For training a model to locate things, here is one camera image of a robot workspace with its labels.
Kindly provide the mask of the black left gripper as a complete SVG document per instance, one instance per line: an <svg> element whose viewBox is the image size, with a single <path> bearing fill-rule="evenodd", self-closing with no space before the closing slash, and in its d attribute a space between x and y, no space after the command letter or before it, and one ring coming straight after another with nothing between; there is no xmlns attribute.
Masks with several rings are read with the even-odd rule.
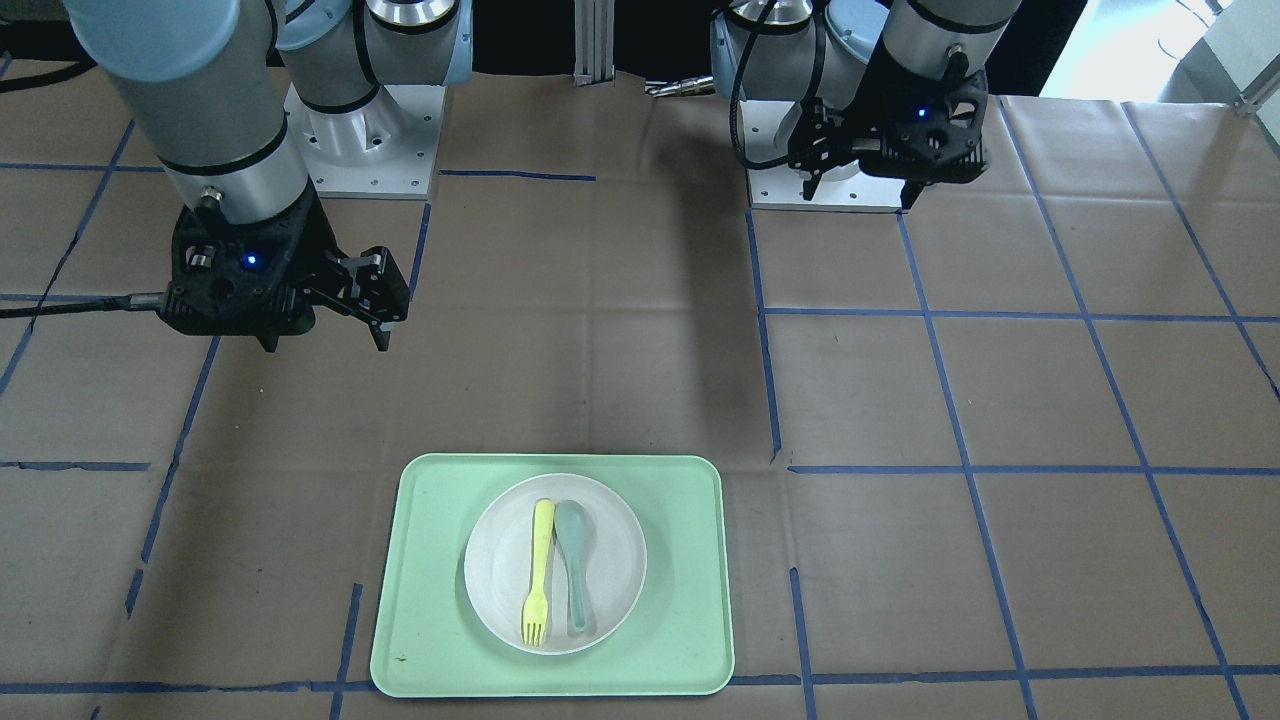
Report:
<svg viewBox="0 0 1280 720"><path fill-rule="evenodd" d="M905 70L872 76L860 87L869 150L860 169L904 182L900 205L913 209L925 187L966 184L988 167L982 133L989 101L987 73L923 79ZM803 170L803 200L814 200L826 170L851 161L851 135L841 111L820 97L801 100L788 136L788 167Z"/></svg>

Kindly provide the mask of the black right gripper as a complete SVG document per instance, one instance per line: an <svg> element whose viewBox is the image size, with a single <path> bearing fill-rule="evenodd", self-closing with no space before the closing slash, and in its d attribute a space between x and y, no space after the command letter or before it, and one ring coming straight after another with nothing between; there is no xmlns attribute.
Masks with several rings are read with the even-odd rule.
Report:
<svg viewBox="0 0 1280 720"><path fill-rule="evenodd" d="M209 186L195 208L182 210L161 320L183 334L256 337L271 352L279 337L314 328L321 304L365 324L379 352L389 350L393 323L408 315L410 287L387 246L340 259L312 186L283 211L248 224L230 222L229 197Z"/></svg>

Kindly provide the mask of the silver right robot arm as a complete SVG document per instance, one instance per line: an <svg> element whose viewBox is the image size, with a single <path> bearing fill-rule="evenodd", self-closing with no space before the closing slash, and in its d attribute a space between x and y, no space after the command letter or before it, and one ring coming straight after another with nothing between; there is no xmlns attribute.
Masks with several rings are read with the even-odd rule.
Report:
<svg viewBox="0 0 1280 720"><path fill-rule="evenodd" d="M410 310L392 251L344 252L324 197L424 199L445 88L466 82L470 1L69 1L183 210L160 293L115 299L266 351L317 307L387 350Z"/></svg>

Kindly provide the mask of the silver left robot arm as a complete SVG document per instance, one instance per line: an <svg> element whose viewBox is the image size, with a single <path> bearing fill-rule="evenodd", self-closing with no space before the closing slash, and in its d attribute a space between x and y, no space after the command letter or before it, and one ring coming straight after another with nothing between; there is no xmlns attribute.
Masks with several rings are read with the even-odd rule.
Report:
<svg viewBox="0 0 1280 720"><path fill-rule="evenodd" d="M730 142L765 210L905 213L988 167L986 63L1016 1L728 1Z"/></svg>

